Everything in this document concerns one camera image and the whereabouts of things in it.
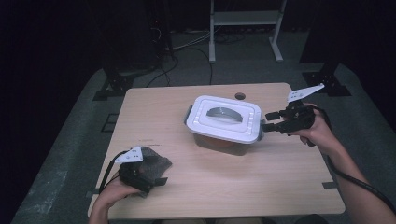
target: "metal shelf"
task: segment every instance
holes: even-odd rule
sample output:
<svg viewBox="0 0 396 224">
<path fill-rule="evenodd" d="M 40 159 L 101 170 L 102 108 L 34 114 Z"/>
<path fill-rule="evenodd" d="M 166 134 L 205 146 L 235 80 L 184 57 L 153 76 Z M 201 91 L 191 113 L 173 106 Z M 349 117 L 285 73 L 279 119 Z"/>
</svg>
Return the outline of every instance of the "metal shelf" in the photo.
<svg viewBox="0 0 396 224">
<path fill-rule="evenodd" d="M 215 12 L 214 25 L 276 24 L 279 11 Z"/>
</svg>

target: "white plastic container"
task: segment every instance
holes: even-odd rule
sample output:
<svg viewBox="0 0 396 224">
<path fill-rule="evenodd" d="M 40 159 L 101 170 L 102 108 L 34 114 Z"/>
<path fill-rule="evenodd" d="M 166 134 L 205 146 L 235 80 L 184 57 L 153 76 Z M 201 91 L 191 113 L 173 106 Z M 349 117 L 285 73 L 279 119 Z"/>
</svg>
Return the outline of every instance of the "white plastic container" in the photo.
<svg viewBox="0 0 396 224">
<path fill-rule="evenodd" d="M 261 139 L 261 118 L 257 105 L 203 95 L 195 100 L 185 122 L 198 146 L 241 156 Z"/>
</svg>

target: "black device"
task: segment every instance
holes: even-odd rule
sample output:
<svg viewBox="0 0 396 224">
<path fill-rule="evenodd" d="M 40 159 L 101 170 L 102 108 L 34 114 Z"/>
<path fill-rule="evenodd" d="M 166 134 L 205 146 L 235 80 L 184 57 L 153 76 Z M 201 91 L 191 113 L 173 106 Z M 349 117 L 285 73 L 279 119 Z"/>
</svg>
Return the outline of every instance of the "black device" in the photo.
<svg viewBox="0 0 396 224">
<path fill-rule="evenodd" d="M 284 110 L 266 114 L 265 117 L 268 121 L 280 118 L 284 120 L 279 123 L 265 123 L 265 120 L 262 120 L 262 130 L 265 133 L 292 133 L 301 129 L 309 129 L 315 122 L 314 109 L 318 110 L 323 115 L 323 118 L 331 129 L 332 125 L 330 124 L 329 117 L 325 110 L 314 105 L 305 105 L 301 100 L 297 100 L 290 102 Z M 308 145 L 311 147 L 314 146 L 309 140 Z"/>
</svg>

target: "black cable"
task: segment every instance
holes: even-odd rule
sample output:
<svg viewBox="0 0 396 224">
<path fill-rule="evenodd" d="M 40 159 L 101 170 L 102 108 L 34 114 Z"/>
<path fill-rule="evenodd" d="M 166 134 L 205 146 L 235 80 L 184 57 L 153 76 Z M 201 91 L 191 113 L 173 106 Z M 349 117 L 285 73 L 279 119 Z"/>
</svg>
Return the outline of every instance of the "black cable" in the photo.
<svg viewBox="0 0 396 224">
<path fill-rule="evenodd" d="M 176 61 L 175 65 L 173 65 L 173 67 L 170 68 L 169 70 L 164 71 L 164 72 L 162 72 L 161 74 L 159 74 L 158 76 L 156 76 L 155 78 L 153 78 L 153 79 L 146 85 L 146 88 L 147 88 L 155 79 L 157 79 L 158 77 L 161 77 L 161 76 L 167 76 L 167 73 L 168 73 L 168 72 L 174 70 L 174 69 L 177 67 L 177 65 L 178 65 L 178 58 L 177 58 L 176 56 L 174 56 L 174 59 L 175 59 L 175 61 Z"/>
<path fill-rule="evenodd" d="M 333 172 L 335 172 L 337 175 L 343 177 L 345 180 L 348 180 L 348 181 L 352 182 L 353 184 L 373 193 L 377 198 L 382 200 L 389 207 L 389 209 L 396 215 L 396 209 L 393 206 L 392 202 L 383 193 L 381 193 L 378 189 L 374 188 L 373 186 L 371 186 L 369 184 L 362 182 L 361 180 L 359 180 L 355 177 L 352 177 L 350 175 L 347 175 L 347 174 L 337 170 L 337 168 L 335 168 L 335 166 L 332 163 L 332 160 L 330 159 L 329 156 L 327 157 L 327 160 L 328 160 L 330 169 L 332 169 Z"/>
<path fill-rule="evenodd" d="M 99 194 L 100 194 L 100 193 L 103 191 L 103 189 L 105 188 L 105 184 L 106 184 L 108 175 L 110 174 L 111 168 L 113 168 L 113 165 L 114 165 L 114 162 L 115 162 L 116 158 L 118 158 L 118 157 L 119 157 L 120 155 L 122 155 L 122 154 L 125 154 L 126 152 L 128 152 L 128 151 L 122 151 L 122 152 L 120 152 L 119 154 L 117 154 L 116 157 L 114 157 L 113 160 L 110 161 L 110 164 L 107 166 L 107 169 L 106 169 L 106 171 L 105 171 L 105 175 L 103 176 L 102 183 L 100 184 L 100 187 L 99 187 Z"/>
</svg>

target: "wooden table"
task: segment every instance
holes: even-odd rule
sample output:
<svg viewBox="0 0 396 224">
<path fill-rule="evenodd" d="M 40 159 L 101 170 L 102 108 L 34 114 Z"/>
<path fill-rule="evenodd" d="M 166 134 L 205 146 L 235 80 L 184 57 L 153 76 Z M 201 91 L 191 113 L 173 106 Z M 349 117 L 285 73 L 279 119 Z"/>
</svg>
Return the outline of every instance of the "wooden table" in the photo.
<svg viewBox="0 0 396 224">
<path fill-rule="evenodd" d="M 323 187 L 332 178 L 320 152 L 303 145 L 297 136 L 266 133 L 244 156 L 196 146 L 183 123 L 188 107 L 200 95 L 234 99 L 238 92 L 246 95 L 246 102 L 258 105 L 264 118 L 264 114 L 286 107 L 290 86 L 268 83 L 128 90 L 96 187 L 109 162 L 133 146 L 151 147 L 173 165 L 163 175 L 169 177 L 165 186 L 154 188 L 146 199 L 134 196 L 117 202 L 109 218 L 343 213 L 338 190 Z M 92 197 L 88 214 L 96 197 Z"/>
</svg>

